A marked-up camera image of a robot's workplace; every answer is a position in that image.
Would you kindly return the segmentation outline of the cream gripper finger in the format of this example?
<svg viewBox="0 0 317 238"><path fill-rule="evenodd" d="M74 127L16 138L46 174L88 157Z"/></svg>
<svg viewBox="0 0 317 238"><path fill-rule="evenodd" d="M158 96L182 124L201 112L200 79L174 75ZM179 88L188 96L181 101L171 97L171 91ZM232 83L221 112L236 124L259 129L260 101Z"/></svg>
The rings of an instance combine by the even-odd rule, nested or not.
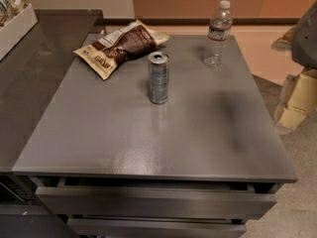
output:
<svg viewBox="0 0 317 238"><path fill-rule="evenodd" d="M287 109L278 104L273 114L273 128L279 135L287 135L293 132L307 117L303 112Z"/></svg>
<svg viewBox="0 0 317 238"><path fill-rule="evenodd" d="M317 70L307 70L296 76L289 74L284 81L280 101L287 109L311 112L317 106Z"/></svg>

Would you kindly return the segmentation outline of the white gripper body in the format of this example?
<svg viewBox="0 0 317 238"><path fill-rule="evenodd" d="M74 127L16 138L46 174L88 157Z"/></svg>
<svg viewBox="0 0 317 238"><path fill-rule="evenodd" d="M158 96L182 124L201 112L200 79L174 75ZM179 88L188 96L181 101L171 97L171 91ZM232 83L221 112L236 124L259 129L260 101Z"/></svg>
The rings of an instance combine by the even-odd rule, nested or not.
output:
<svg viewBox="0 0 317 238"><path fill-rule="evenodd" d="M289 30L287 30L281 37L279 37L277 40L275 40L271 47L275 50L289 50L291 47L293 35L295 32L295 28L292 27Z"/></svg>

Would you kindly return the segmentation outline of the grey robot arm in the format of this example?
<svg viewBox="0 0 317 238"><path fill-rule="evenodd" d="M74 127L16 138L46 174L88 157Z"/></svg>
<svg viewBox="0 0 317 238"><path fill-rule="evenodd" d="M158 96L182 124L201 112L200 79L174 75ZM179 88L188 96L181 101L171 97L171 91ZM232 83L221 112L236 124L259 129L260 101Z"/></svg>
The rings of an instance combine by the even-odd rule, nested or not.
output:
<svg viewBox="0 0 317 238"><path fill-rule="evenodd" d="M291 58L303 66L284 81L273 126L279 135L294 131L317 106L317 2L278 40L289 42Z"/></svg>

